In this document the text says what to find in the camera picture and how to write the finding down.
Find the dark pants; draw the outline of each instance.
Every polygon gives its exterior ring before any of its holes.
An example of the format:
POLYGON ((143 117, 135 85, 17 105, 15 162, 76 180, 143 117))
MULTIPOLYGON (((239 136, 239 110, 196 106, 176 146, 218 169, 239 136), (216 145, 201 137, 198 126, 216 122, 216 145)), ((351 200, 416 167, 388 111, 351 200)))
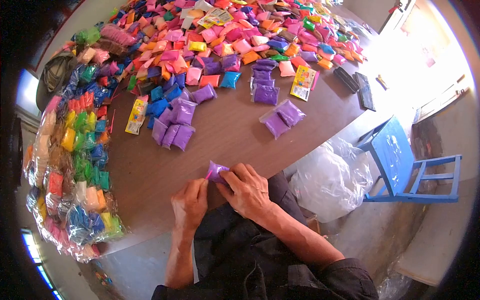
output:
MULTIPOLYGON (((270 200, 286 213, 307 225, 295 196, 288 189, 288 181, 283 172, 268 180, 268 195, 270 200)), ((199 279, 201 280, 209 274, 210 269, 218 263, 218 255, 228 255, 232 244, 248 242, 248 239, 251 239, 251 236, 259 231, 271 234, 259 225, 244 219, 233 210, 229 203, 208 212, 193 240, 199 279)))

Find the wrist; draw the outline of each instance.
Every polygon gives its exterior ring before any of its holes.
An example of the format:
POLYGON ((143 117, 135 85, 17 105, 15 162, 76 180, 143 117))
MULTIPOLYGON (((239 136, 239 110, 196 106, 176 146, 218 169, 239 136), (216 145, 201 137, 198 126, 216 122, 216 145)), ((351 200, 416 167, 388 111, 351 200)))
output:
POLYGON ((280 206, 276 203, 268 202, 261 213, 255 219, 252 219, 252 221, 266 229, 266 226, 270 222, 270 219, 276 214, 278 208, 280 208, 280 206))

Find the backpack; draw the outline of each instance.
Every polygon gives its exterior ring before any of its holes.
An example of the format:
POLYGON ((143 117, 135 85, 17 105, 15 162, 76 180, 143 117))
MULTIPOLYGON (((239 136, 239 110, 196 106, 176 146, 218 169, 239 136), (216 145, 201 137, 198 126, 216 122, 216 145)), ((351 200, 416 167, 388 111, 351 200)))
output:
POLYGON ((36 91, 36 105, 44 111, 50 99, 70 78, 77 65, 77 58, 70 51, 63 51, 50 59, 43 68, 36 91))

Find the hand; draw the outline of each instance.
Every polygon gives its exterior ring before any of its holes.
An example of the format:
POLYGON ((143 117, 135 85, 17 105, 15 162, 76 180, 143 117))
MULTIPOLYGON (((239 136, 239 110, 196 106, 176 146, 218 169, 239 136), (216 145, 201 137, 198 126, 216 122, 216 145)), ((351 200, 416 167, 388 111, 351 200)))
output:
POLYGON ((181 231, 197 230, 207 211, 208 180, 189 180, 172 198, 175 214, 175 229, 181 231))
POLYGON ((217 183, 218 190, 230 205, 243 217, 256 223, 271 210, 273 202, 268 198, 267 179, 258 175, 250 165, 234 165, 230 171, 221 171, 220 176, 230 185, 217 183))

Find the phone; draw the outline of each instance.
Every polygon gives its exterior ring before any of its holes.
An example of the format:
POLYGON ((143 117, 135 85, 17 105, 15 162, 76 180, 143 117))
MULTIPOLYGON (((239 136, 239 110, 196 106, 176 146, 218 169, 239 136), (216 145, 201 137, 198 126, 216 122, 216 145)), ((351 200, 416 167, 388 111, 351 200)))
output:
POLYGON ((357 77, 357 82, 360 87, 360 98, 363 107, 376 111, 375 105, 373 104, 370 83, 368 83, 368 77, 358 72, 355 72, 355 76, 357 77))

